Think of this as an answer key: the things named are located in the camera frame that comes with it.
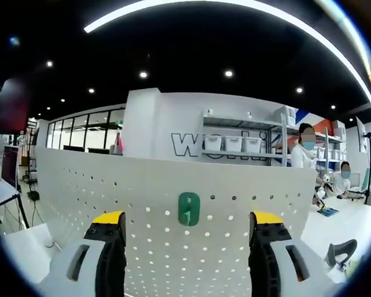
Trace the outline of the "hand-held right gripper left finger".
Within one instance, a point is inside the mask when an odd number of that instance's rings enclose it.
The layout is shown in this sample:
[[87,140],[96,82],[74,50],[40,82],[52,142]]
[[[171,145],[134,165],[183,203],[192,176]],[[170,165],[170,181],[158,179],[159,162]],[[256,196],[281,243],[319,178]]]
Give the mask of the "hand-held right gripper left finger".
[[126,213],[96,217],[84,237],[52,259],[38,284],[42,296],[124,296]]

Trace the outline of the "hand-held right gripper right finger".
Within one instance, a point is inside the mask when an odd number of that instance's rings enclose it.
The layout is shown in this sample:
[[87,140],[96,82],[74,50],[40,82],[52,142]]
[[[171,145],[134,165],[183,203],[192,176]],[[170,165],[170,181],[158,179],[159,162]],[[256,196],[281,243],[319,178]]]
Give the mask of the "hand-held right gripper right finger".
[[251,296],[334,296],[339,289],[322,258],[291,238],[278,218],[250,213],[249,269]]

